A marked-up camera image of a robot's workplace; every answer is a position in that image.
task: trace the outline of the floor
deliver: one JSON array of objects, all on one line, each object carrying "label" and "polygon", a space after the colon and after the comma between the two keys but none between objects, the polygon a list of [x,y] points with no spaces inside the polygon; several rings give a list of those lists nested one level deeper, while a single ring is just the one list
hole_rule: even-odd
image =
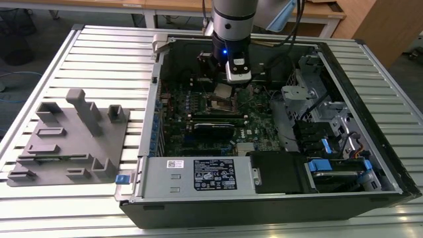
[{"label": "floor", "polygon": [[[29,36],[27,41],[35,52],[37,59],[31,63],[17,67],[6,65],[0,60],[0,75],[5,70],[43,73],[70,33],[71,27],[77,23],[134,27],[130,14],[61,11],[59,15],[61,19],[53,20],[47,10],[34,10],[33,19],[38,27],[38,33]],[[165,17],[159,17],[158,20],[161,28],[199,30],[203,25],[203,20],[199,17],[189,18],[181,16],[173,19],[173,24],[166,24]],[[139,26],[145,26],[142,16],[137,16],[135,22]],[[423,94],[421,90],[423,86],[423,65],[410,61],[406,56],[402,56],[392,67],[390,72],[418,108],[422,110]],[[0,93],[0,99],[25,101],[33,92],[39,77],[34,74],[13,74],[2,77],[0,80],[0,83],[7,86],[6,91]],[[14,122],[23,104],[25,103],[0,102],[0,139]]]}]

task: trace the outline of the metal bracket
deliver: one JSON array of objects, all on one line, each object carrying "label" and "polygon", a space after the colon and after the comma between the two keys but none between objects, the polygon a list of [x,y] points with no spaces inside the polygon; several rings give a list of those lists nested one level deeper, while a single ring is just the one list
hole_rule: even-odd
[{"label": "metal bracket", "polygon": [[346,108],[345,102],[325,102],[320,106],[321,119],[332,120],[340,112]]},{"label": "metal bracket", "polygon": [[167,49],[169,44],[169,35],[167,34],[155,34],[153,37],[153,51],[154,53],[161,53]]}]

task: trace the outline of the power supply label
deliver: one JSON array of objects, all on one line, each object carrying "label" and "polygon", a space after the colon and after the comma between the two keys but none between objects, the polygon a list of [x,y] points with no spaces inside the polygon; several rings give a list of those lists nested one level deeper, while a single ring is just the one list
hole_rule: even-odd
[{"label": "power supply label", "polygon": [[197,191],[237,189],[234,160],[195,160],[194,188]]}]

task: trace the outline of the blue cable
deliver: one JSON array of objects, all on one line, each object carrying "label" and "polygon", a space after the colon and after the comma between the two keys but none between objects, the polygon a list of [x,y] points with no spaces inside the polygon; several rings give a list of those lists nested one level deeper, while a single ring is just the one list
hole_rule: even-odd
[{"label": "blue cable", "polygon": [[26,101],[9,101],[9,100],[0,99],[0,102],[5,102],[5,103],[23,103]]},{"label": "blue cable", "polygon": [[[43,77],[43,74],[41,74],[38,72],[31,72],[31,71],[19,71],[19,72],[10,72],[10,71],[6,71],[6,70],[0,70],[0,71],[7,72],[6,74],[0,75],[0,78],[5,77],[5,76],[9,76],[11,74],[19,74],[19,73],[37,74],[38,76]],[[5,103],[23,103],[26,101],[9,101],[9,100],[0,99],[0,102],[5,102]]]},{"label": "blue cable", "polygon": [[31,71],[21,71],[21,72],[9,72],[6,70],[3,70],[3,72],[7,72],[6,74],[0,75],[0,77],[9,76],[11,74],[19,74],[19,73],[29,73],[29,74],[37,74],[38,76],[43,77],[43,74],[38,73],[38,72],[31,72]]}]

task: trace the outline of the sheet metal panel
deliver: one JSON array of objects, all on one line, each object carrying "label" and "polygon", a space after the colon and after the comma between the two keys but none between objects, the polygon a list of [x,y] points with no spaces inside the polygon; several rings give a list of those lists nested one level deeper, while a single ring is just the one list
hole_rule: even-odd
[{"label": "sheet metal panel", "polygon": [[[94,48],[150,50],[149,44],[153,41],[153,35],[159,32],[201,35],[198,31],[87,26],[71,50],[79,52],[78,47],[90,48],[93,53],[101,52]],[[266,35],[265,38],[282,39],[274,35]],[[322,41],[322,39],[310,37],[300,37],[300,40]],[[396,144],[394,149],[416,182],[423,187],[423,150],[422,143],[417,142],[422,141],[423,137],[421,119],[416,114],[406,114],[410,112],[408,111],[409,104],[401,94],[396,92],[382,73],[374,69],[370,70],[372,72],[364,71],[362,66],[370,69],[374,60],[366,55],[356,41],[329,39],[328,44],[334,50],[344,68],[352,69],[348,75],[353,84],[362,92],[361,96],[374,113],[381,129],[392,143]],[[45,97],[43,101],[57,101],[66,105],[65,92],[71,87],[81,87],[87,89],[87,97],[98,105],[107,106],[109,103],[118,101],[133,109],[121,169],[133,169],[137,166],[138,142],[145,117],[145,95],[150,86],[151,68],[149,65],[153,64],[153,60],[149,56],[142,56],[147,52],[135,54],[137,56],[82,54],[63,56],[66,61],[59,65],[57,78],[51,78],[50,89],[46,88],[46,93],[42,96]],[[101,72],[98,74],[101,77],[94,76],[94,70]],[[110,71],[114,71],[114,77],[118,78],[107,76]],[[130,74],[121,74],[118,71],[126,71]],[[31,132],[35,128],[38,116],[30,115],[30,117],[33,121],[22,125],[25,133]],[[17,145],[25,146],[30,135],[17,136],[19,137]],[[5,180],[7,171],[13,169],[17,156],[21,153],[22,147],[15,147],[2,158],[7,160],[7,165],[0,170],[0,219],[5,221],[0,223],[2,237],[231,236],[304,238],[314,236],[317,238],[353,238],[373,235],[388,238],[417,238],[420,234],[423,234],[423,198],[402,206],[370,211],[348,221],[221,227],[206,230],[142,230],[135,227],[118,207],[114,199],[117,186],[113,183],[9,187]],[[125,187],[125,191],[131,192],[131,186]]]},{"label": "sheet metal panel", "polygon": [[86,55],[111,55],[111,56],[151,56],[153,50],[145,49],[107,49],[95,47],[74,47],[71,54],[86,54]]}]

